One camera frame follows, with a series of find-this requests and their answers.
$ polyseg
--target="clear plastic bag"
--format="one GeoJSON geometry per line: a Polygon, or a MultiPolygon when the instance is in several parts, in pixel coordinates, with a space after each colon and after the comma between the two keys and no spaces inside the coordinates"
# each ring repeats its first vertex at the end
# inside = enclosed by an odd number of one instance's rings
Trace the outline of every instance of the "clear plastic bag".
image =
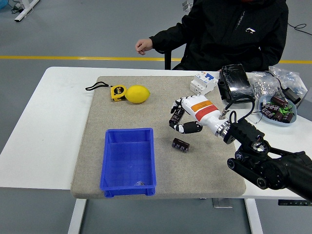
{"type": "Polygon", "coordinates": [[[263,95],[278,94],[279,82],[276,77],[266,72],[255,72],[251,79],[251,86],[253,88],[253,93],[257,98],[263,95]]]}
{"type": "Polygon", "coordinates": [[[308,90],[303,84],[299,73],[273,66],[269,66],[269,72],[280,80],[283,89],[290,88],[300,98],[303,98],[307,93],[308,90]]]}

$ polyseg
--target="chair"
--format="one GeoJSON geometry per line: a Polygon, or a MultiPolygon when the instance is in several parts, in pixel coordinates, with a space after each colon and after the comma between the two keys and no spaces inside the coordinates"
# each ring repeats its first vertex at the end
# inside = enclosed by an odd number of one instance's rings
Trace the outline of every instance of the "chair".
{"type": "MultiPolygon", "coordinates": [[[[185,50],[184,50],[184,55],[181,59],[181,62],[183,62],[183,60],[186,57],[187,51],[188,51],[189,45],[186,44],[185,50]]],[[[165,56],[165,70],[171,70],[171,54],[172,51],[165,51],[164,52],[164,56],[165,56]]]]}

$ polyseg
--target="sleeve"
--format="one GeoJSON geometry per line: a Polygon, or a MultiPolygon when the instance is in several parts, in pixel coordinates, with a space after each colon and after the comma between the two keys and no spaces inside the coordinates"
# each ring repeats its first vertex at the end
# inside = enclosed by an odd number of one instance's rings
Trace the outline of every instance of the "sleeve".
{"type": "Polygon", "coordinates": [[[153,42],[153,49],[164,54],[190,42],[194,34],[204,25],[202,15],[202,0],[198,0],[189,14],[182,18],[181,23],[149,37],[153,42]]]}
{"type": "Polygon", "coordinates": [[[288,8],[281,13],[272,31],[261,41],[259,56],[241,62],[244,67],[248,67],[247,70],[266,71],[269,66],[280,61],[286,44],[287,23],[288,8]]]}

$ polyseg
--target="white table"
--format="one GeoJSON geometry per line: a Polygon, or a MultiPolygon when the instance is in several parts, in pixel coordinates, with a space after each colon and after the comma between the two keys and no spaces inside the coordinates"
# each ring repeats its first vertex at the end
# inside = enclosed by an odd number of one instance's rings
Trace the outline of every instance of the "white table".
{"type": "MultiPolygon", "coordinates": [[[[47,69],[0,155],[0,187],[70,189],[93,95],[84,88],[93,85],[98,77],[193,76],[196,73],[113,68],[47,69]]],[[[218,72],[210,74],[218,77],[218,72]]],[[[239,117],[245,115],[247,110],[237,112],[239,117]]],[[[278,127],[261,121],[256,128],[265,133],[265,139],[272,147],[290,152],[312,152],[312,139],[309,137],[312,122],[300,116],[290,127],[278,127]]],[[[261,190],[247,180],[245,182],[246,191],[240,198],[246,199],[249,215],[256,211],[254,198],[300,199],[287,189],[261,190]]],[[[80,211],[83,212],[85,202],[78,203],[82,204],[80,211]]],[[[260,225],[259,220],[254,224],[250,221],[251,226],[260,225]]]]}

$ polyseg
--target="person's hand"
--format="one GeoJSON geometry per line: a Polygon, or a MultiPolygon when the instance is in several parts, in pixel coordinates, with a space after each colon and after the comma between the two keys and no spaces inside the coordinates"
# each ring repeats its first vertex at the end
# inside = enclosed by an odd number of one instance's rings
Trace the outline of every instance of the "person's hand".
{"type": "Polygon", "coordinates": [[[136,51],[139,55],[145,55],[145,51],[149,51],[153,48],[153,42],[151,39],[140,39],[136,43],[136,51]]]}

